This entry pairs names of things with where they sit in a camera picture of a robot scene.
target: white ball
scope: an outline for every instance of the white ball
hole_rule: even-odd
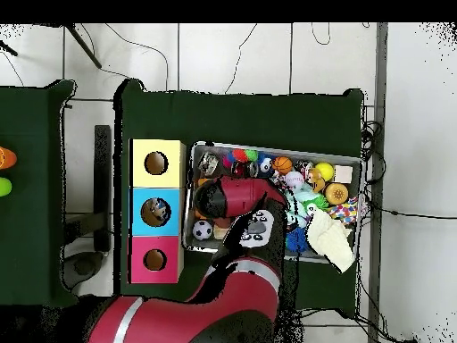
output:
[[[208,221],[197,221],[192,229],[192,234],[198,240],[208,239],[212,235],[212,226]]]
[[[292,189],[292,192],[298,192],[302,189],[304,177],[300,172],[291,171],[286,175],[285,181],[287,186]]]

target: pink box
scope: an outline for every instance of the pink box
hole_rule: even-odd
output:
[[[145,257],[151,250],[159,250],[163,256],[162,267],[159,268],[155,265],[154,271],[146,267],[147,259]],[[157,262],[159,254],[156,252],[150,254],[152,261]],[[132,251],[129,255],[130,282],[143,284],[177,283],[183,268],[183,254],[179,236],[132,237]]]

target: white cloth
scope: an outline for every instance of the white cloth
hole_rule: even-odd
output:
[[[316,253],[326,256],[341,272],[345,272],[354,261],[353,251],[347,241],[350,233],[351,230],[341,221],[333,220],[324,211],[316,209],[306,235]]]

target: blue box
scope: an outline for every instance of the blue box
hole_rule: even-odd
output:
[[[132,235],[143,237],[180,236],[183,188],[133,188]],[[141,207],[146,200],[158,197],[171,209],[169,220],[162,226],[149,226],[141,218]]]

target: black stand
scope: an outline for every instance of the black stand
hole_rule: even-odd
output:
[[[65,245],[88,233],[94,232],[94,250],[108,252],[111,249],[112,149],[111,129],[108,125],[96,125],[94,151],[94,212],[72,218],[65,223]]]

